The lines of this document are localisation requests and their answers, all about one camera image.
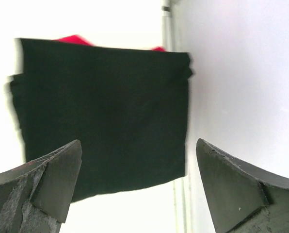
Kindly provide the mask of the black t shirt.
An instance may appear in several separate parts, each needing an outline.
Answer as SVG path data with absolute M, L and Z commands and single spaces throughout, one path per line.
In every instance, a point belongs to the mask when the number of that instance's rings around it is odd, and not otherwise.
M 26 161 L 79 140 L 74 202 L 185 175 L 188 53 L 18 42 L 22 72 L 9 88 Z

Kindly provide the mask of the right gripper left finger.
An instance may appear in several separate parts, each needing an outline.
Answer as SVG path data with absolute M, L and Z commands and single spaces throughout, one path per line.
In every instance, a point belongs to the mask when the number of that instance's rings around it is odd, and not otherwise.
M 58 233 L 65 223 L 81 166 L 74 140 L 0 173 L 0 233 Z

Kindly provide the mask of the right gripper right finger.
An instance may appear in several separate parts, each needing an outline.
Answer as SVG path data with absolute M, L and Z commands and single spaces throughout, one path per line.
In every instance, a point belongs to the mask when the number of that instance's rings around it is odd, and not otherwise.
M 217 233 L 289 233 L 289 178 L 198 139 L 196 157 Z

